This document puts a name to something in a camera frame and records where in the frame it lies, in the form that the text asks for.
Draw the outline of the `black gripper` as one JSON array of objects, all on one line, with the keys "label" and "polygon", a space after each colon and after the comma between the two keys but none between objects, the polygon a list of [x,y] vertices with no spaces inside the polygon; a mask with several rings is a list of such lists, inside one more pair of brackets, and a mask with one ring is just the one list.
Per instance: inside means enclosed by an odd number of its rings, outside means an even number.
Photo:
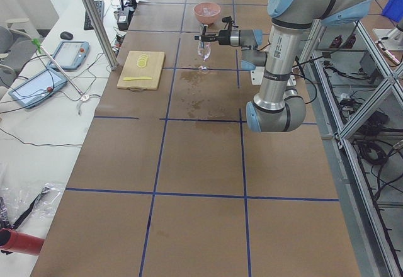
[{"label": "black gripper", "polygon": [[215,42],[218,41],[219,45],[239,46],[239,31],[238,30],[220,30],[218,36],[216,35],[196,35],[202,42]]}]

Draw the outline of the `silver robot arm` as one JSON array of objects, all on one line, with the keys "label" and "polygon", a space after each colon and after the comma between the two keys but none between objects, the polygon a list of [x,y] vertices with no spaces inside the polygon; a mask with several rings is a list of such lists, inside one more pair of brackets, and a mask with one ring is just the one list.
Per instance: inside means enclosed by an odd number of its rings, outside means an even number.
[{"label": "silver robot arm", "polygon": [[218,42],[219,45],[241,48],[241,70],[254,71],[264,67],[267,53],[258,50],[262,44],[261,30],[220,30],[218,34],[196,35],[194,39],[201,42]]},{"label": "silver robot arm", "polygon": [[288,84],[302,33],[314,20],[324,26],[359,21],[371,0],[268,0],[273,35],[259,92],[246,105],[254,132],[291,132],[305,120],[306,105]]}]

